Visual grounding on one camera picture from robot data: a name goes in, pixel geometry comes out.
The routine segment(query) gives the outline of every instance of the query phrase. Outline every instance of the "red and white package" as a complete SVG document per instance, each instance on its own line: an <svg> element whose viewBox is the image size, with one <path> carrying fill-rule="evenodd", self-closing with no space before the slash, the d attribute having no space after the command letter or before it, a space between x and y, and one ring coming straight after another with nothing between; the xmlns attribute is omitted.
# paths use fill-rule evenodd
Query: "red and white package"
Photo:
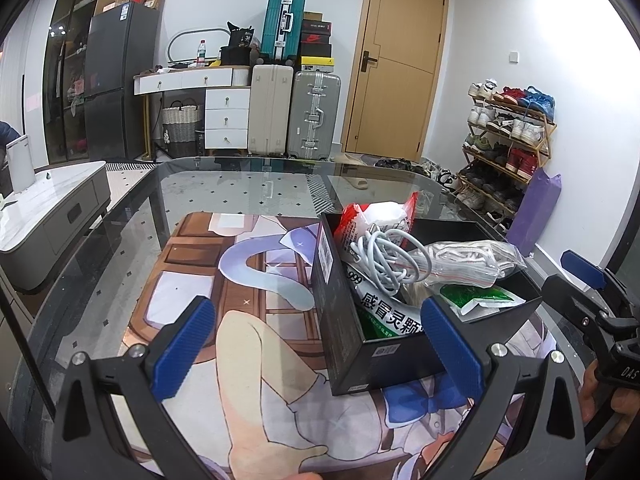
<svg viewBox="0 0 640 480"><path fill-rule="evenodd" d="M334 232L335 244L340 252L340 259L350 263L354 261L354 253L351 251L351 243L357 243L365 231L386 232L389 229L411 231L414 223L415 203L418 200L418 192L412 193L404 204L397 202L381 202L376 204L349 204L342 212L340 224ZM398 237L393 243L402 245L406 240Z"/></svg>

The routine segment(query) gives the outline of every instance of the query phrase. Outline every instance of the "purple bag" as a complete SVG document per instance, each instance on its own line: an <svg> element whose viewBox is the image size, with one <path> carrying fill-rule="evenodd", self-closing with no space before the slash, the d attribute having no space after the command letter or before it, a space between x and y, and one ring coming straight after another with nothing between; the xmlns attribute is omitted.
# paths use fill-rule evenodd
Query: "purple bag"
<svg viewBox="0 0 640 480"><path fill-rule="evenodd" d="M549 177L542 168L533 174L513 225L507 232L507 241L515 245L524 258L533 252L561 191L562 179L559 174Z"/></svg>

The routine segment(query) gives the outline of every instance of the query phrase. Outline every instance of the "door frame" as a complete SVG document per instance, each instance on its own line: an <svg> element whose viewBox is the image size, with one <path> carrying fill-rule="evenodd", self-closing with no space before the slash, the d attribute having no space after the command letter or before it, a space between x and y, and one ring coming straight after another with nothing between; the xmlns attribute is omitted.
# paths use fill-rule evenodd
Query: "door frame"
<svg viewBox="0 0 640 480"><path fill-rule="evenodd" d="M353 100L356 95L356 85L358 83L358 74L360 72L360 61L362 58L362 51L364 49L364 32L367 27L367 18L369 14L369 4L371 0L362 0L362 9L360 10L360 25L358 26L358 36L356 39L356 49L353 55L353 66L351 67L351 78L349 81L349 93L347 94L347 105L344 111L344 123L342 124L342 135L340 136L340 143L344 152L355 152L355 139L349 139L349 129L351 126L351 117L353 115ZM444 44L446 41L447 31L447 18L449 16L449 0L444 2L444 14L442 18L442 30L440 38L440 46L438 48L438 57L436 58L436 70L433 74L433 84L431 85L431 97L427 113L424 118L424 124L422 126L422 136L420 137L420 144L416 150L414 161L419 161L422 158L422 151L424 150L424 141L427 136L427 128L431 120L431 112L433 111L433 103L436 97L436 89L438 87L438 80L440 78L440 72L442 69L442 54L444 52Z"/></svg>

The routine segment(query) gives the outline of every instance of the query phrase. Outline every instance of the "blue gripper pad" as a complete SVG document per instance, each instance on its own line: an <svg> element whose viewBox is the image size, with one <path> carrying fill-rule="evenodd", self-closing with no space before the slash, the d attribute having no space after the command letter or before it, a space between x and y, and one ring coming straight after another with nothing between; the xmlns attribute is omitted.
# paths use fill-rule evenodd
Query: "blue gripper pad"
<svg viewBox="0 0 640 480"><path fill-rule="evenodd" d="M422 302L420 321L460 394L479 402L484 392L480 362L433 298Z"/></svg>
<svg viewBox="0 0 640 480"><path fill-rule="evenodd" d="M176 323L184 321L184 324L154 366L151 392L158 402L178 393L191 365L216 325L213 303L203 296L197 296L193 301L199 301L198 306L187 320L178 318Z"/></svg>
<svg viewBox="0 0 640 480"><path fill-rule="evenodd" d="M603 290L607 285L604 272L585 260L580 254L565 251L560 257L560 264L564 270L572 273L576 278L596 290Z"/></svg>

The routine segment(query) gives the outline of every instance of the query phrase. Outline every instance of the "green packet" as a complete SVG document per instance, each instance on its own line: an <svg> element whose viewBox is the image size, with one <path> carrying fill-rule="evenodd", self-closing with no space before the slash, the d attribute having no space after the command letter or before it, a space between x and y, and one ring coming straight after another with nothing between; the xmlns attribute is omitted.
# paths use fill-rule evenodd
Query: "green packet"
<svg viewBox="0 0 640 480"><path fill-rule="evenodd" d="M355 293L356 311L365 339L384 339L422 332L420 308L409 306L380 291L373 282L350 264L344 271Z"/></svg>
<svg viewBox="0 0 640 480"><path fill-rule="evenodd" d="M444 298L453 312L463 321L479 319L497 314L501 309L526 303L525 300L502 288L491 286L480 288L469 285L432 285L432 293Z"/></svg>

